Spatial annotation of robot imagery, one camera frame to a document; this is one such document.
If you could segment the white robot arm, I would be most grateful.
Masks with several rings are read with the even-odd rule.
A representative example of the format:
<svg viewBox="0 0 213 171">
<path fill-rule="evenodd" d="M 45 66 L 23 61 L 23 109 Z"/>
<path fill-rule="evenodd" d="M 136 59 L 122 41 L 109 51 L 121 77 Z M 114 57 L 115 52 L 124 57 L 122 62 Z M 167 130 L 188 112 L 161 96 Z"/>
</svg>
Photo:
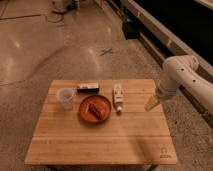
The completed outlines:
<svg viewBox="0 0 213 171">
<path fill-rule="evenodd" d="M 213 114 L 213 83 L 196 73 L 198 67 L 199 61 L 193 55 L 167 58 L 163 62 L 164 74 L 144 109 L 151 111 L 162 101 L 171 99 L 179 87 L 183 86 Z"/>
</svg>

